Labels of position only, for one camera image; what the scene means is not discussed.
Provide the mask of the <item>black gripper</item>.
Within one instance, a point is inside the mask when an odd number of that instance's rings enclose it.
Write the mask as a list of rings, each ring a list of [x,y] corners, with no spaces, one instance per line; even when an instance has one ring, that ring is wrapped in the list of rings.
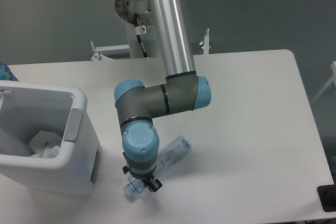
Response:
[[[160,182],[160,180],[154,178],[155,169],[149,170],[146,173],[136,173],[130,170],[129,166],[125,165],[123,166],[122,170],[124,174],[129,173],[132,177],[136,179],[147,182],[149,181],[148,188],[151,192],[157,192],[162,187],[162,183]]]

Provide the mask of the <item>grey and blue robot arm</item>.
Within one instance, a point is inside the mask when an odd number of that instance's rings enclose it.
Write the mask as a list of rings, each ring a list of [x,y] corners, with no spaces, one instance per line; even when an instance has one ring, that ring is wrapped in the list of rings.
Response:
[[[126,80],[114,89],[126,161],[123,172],[156,192],[162,183],[155,174],[159,135],[153,119],[207,107],[211,88],[196,72],[181,0],[130,0],[128,9],[136,26],[141,15],[151,14],[166,77],[163,84],[151,87],[139,80]]]

